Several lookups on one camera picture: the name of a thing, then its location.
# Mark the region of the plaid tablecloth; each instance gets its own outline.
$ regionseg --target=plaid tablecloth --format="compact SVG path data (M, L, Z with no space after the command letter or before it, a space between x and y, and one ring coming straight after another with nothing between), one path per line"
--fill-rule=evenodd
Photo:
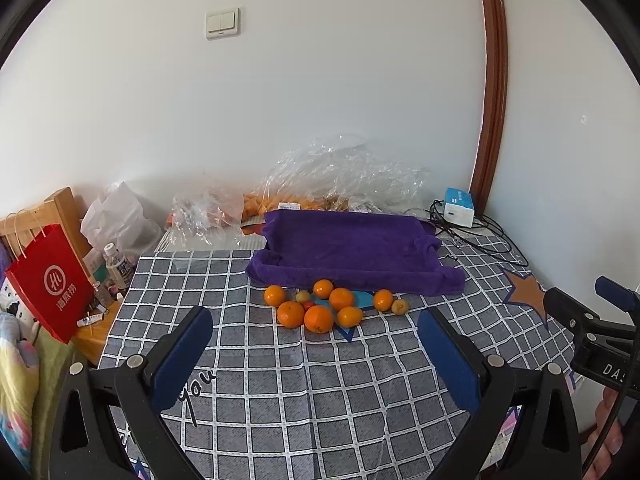
M498 238L478 244L499 248ZM553 320L502 304L510 283L498 264L445 240L444 264L468 274L462 294L402 295L407 316L367 311L352 342L336 330L315 335L277 325L263 289L248 282L251 251L144 254L108 337L100 368L146 353L190 307L206 306L213 336L172 409L162 414L206 479L426 478L460 433L459 410L417 338L417 319L437 307L484 354L511 365L556 362L569 372L570 335ZM568 384L575 386L573 375ZM116 426L127 453L146 471L119 409ZM508 414L494 453L517 416Z

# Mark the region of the wire bundle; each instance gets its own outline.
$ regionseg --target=wire bundle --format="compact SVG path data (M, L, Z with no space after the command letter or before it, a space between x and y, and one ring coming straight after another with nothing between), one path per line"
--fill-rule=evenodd
M436 236L444 232L451 236L451 238L461 240L465 244L475 248L478 251L481 251L484 254L487 254L488 256L491 256L492 258L495 258L499 262L510 264L514 267L529 267L529 261L524 256L524 254L522 254L522 251L518 248L516 243L507 236L502 226L498 224L498 222L496 222L493 218L487 215L479 215L474 218L474 223L471 227L463 228L459 225L452 224L451 222L447 221L444 218L444 213L441 211L442 208L444 208L444 201L434 200L428 210L429 221L434 224L437 229L439 229L439 231L436 232ZM486 246L480 246L460 235L460 233L462 232L469 235L481 236L480 233L476 232L480 229L487 229L491 231L494 235L500 238L502 243L506 245L506 248L504 250L496 250ZM517 253L523 259L522 262L508 260L503 256L504 254L510 254L514 249L516 249Z

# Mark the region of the brown door trim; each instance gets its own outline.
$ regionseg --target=brown door trim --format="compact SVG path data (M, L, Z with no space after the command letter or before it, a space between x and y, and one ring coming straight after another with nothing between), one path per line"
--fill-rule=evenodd
M477 213L483 213L500 152L504 112L507 104L507 18L503 0L482 0L486 35L486 76L482 129L470 193Z

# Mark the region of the paper bag handle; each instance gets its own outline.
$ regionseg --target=paper bag handle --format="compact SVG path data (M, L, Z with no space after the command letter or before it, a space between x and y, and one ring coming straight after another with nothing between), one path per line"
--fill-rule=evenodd
M20 215L20 213L22 211L26 211L31 213L31 215L33 216L34 220L36 221L36 223L38 224L38 226L40 227L40 232L42 233L42 235L46 238L47 234L44 232L44 229L42 228L42 224L40 223L40 221L38 220L38 217L36 216L36 214L31 210L31 209L20 209L17 213L9 213L5 218L4 218L4 230L6 232L6 221L9 219L9 217L11 215L15 215L15 219L14 219L14 235L15 235L15 241L18 242L18 247L20 247L20 252L22 253L22 256L24 256L25 258L27 257L26 254L24 254L24 248L23 245L20 241L20 238L18 237L18 216ZM9 244L9 247L11 248L11 252L14 253L14 257L17 258L18 255L15 254L14 252L14 248L11 247L11 244Z

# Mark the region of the bottle cap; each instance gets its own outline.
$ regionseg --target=bottle cap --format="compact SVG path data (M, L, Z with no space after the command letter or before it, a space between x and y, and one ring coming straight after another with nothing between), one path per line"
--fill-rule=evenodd
M116 246L113 244L106 244L104 246L104 254L106 254L107 256L113 256L117 252L118 250L116 249Z

